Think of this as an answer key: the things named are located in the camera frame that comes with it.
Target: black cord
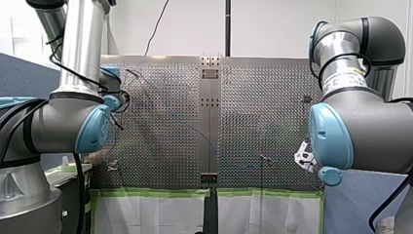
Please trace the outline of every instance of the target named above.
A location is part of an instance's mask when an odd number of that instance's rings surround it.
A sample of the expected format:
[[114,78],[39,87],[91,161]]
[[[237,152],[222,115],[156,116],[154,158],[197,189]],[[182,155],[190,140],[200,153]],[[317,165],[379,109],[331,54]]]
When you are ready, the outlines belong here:
[[334,57],[330,58],[328,61],[326,61],[325,64],[324,64],[324,65],[321,67],[321,69],[319,70],[319,77],[318,77],[318,79],[319,79],[319,88],[320,88],[321,90],[322,90],[322,83],[321,83],[321,81],[322,81],[322,74],[324,73],[324,70],[327,68],[327,66],[330,65],[333,61],[335,61],[335,60],[337,60],[337,59],[339,59],[339,58],[341,58],[341,57],[348,57],[348,56],[355,56],[355,57],[357,57],[358,59],[364,59],[364,62],[367,63],[367,70],[366,70],[365,73],[364,73],[364,78],[367,77],[368,74],[370,74],[372,64],[371,64],[370,59],[369,59],[367,56],[365,56],[365,55],[363,55],[363,54],[360,54],[360,53],[345,53],[345,54],[337,55],[337,56],[334,56]]
[[3,147],[1,148],[0,151],[0,168],[4,162],[4,158],[6,157],[7,150],[9,149],[10,142],[12,141],[13,135],[15,134],[16,130],[19,128],[20,124],[24,122],[29,116],[31,116],[35,111],[37,111],[39,108],[41,108],[43,105],[47,104],[47,100],[42,100],[39,102],[30,102],[29,105],[34,106],[31,110],[27,111],[10,129],[9,134],[7,135],[6,139],[3,142]]
[[73,75],[77,76],[79,79],[81,79],[81,80],[83,80],[83,81],[87,81],[87,82],[90,82],[90,83],[92,83],[92,84],[94,84],[94,85],[97,85],[97,86],[100,87],[103,91],[107,91],[107,90],[108,90],[107,87],[101,85],[100,83],[98,83],[98,82],[96,82],[96,81],[94,81],[94,80],[92,80],[92,79],[90,79],[90,78],[87,78],[87,77],[79,74],[78,72],[70,69],[69,67],[61,64],[60,62],[56,61],[56,60],[55,60],[55,56],[56,56],[56,53],[57,53],[57,49],[58,49],[59,47],[61,47],[61,46],[62,46],[62,44],[59,44],[59,45],[56,46],[55,49],[52,51],[52,54],[49,56],[49,61],[50,61],[50,62],[52,62],[54,65],[60,67],[61,69],[66,70],[66,71],[72,73]]
[[85,219],[85,176],[83,175],[83,168],[82,162],[80,160],[80,155],[77,153],[73,153],[73,157],[75,159],[79,186],[79,216],[78,224],[76,227],[76,234],[82,234],[83,220]]
[[63,38],[63,36],[64,36],[64,29],[58,34],[57,37],[55,37],[55,39],[46,42],[46,45],[50,45],[50,44],[58,41],[59,39]]
[[371,215],[370,219],[368,219],[368,225],[370,226],[371,230],[376,233],[376,228],[374,227],[374,219],[403,191],[403,189],[409,184],[409,181],[413,177],[413,168],[408,173],[408,176],[404,179],[404,181],[398,186],[398,188],[390,195],[386,201],[380,205],[379,208]]
[[393,99],[393,100],[389,100],[388,102],[394,103],[394,102],[401,102],[401,101],[413,102],[413,97],[401,97],[401,98],[396,98],[396,99]]
[[159,16],[158,21],[156,22],[154,32],[152,33],[151,38],[149,38],[148,45],[146,46],[146,52],[145,52],[146,56],[148,55],[148,51],[149,51],[149,47],[151,46],[152,39],[154,39],[154,37],[155,37],[156,31],[158,30],[159,22],[161,21],[162,16],[164,15],[164,12],[165,12],[165,9],[167,8],[168,2],[169,2],[169,0],[167,0],[165,2],[164,8],[161,11],[161,15]]
[[112,119],[113,119],[113,123],[115,123],[115,125],[120,129],[120,130],[124,130],[124,127],[122,127],[119,123],[118,123],[118,121],[115,119],[115,117],[113,116],[113,114],[110,114],[110,117],[112,117]]

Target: robotic arm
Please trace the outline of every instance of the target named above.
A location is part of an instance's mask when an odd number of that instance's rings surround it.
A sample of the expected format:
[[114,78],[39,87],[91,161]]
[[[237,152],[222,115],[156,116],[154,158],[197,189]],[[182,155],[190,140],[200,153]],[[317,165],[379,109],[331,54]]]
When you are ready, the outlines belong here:
[[99,71],[103,18],[114,1],[70,0],[67,15],[62,0],[27,3],[36,9],[63,69],[48,101],[0,99],[0,226],[5,234],[57,234],[60,191],[50,188],[40,154],[95,152],[107,139],[110,111],[122,104],[119,96],[101,96],[119,91],[120,80]]
[[[312,40],[323,96],[310,111],[311,169],[327,185],[341,181],[339,170],[411,174],[413,104],[387,102],[404,61],[401,32],[387,19],[364,18],[319,24]],[[412,233],[412,198],[396,216],[395,234]]]

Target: white wall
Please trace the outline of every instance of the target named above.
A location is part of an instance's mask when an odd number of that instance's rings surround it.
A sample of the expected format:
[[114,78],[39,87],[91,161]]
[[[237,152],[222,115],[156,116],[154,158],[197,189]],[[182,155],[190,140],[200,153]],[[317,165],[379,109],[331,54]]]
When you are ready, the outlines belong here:
[[0,0],[0,53],[53,67],[47,36],[25,0]]
[[[224,52],[223,0],[171,0],[148,55],[217,56]],[[123,0],[112,9],[109,53],[143,55],[165,0]]]
[[[164,3],[118,1],[109,53],[143,55]],[[318,20],[335,20],[334,0],[233,0],[232,56],[306,58]],[[224,38],[225,0],[171,0],[149,55],[222,55]]]
[[334,0],[232,2],[233,57],[307,58],[315,24],[335,22]]
[[403,33],[406,40],[407,56],[404,64],[399,67],[394,85],[394,98],[409,95],[409,78],[412,48],[410,9],[411,0],[337,0],[337,21],[351,20],[362,17],[384,17],[394,22]]

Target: green tape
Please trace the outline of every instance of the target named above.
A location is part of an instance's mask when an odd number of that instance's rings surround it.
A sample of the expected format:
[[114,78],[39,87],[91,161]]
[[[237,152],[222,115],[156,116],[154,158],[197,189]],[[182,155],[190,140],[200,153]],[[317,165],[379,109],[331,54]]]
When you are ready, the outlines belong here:
[[62,173],[76,173],[76,165],[70,165],[61,169],[60,167],[48,169],[46,173],[62,172]]
[[260,188],[218,188],[219,197],[236,197],[236,196],[252,196],[265,195],[276,197],[293,197],[293,198],[314,198],[323,197],[323,192],[311,191],[289,191],[282,189],[260,189]]
[[218,188],[217,190],[219,197],[263,195],[275,197],[319,199],[319,234],[324,233],[324,192],[322,191],[289,191],[282,189],[260,188]]
[[96,206],[97,206],[97,196],[94,196],[93,191],[91,191],[91,233],[94,234],[95,222],[96,222]]
[[88,213],[91,210],[91,202],[85,205],[85,213]]
[[109,188],[91,190],[95,197],[153,197],[153,198],[202,198],[209,196],[208,189],[152,189],[152,188]]
[[322,192],[322,196],[319,201],[319,234],[324,233],[324,198],[324,193]]

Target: pegboard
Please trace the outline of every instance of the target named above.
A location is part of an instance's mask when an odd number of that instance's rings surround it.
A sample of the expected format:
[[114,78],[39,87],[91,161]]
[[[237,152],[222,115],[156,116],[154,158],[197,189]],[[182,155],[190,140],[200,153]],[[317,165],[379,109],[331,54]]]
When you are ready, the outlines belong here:
[[[209,81],[203,58],[102,62],[119,66],[131,106],[117,115],[125,130],[111,128],[94,187],[197,188],[213,163],[220,187],[311,190],[317,183],[293,160],[320,95],[305,59],[221,58]],[[108,170],[116,161],[117,170]]]
[[308,61],[224,58],[221,72],[219,186],[314,187],[293,160],[320,95]]
[[111,128],[94,186],[199,187],[199,58],[104,61],[120,68],[131,104],[116,115],[125,130]]

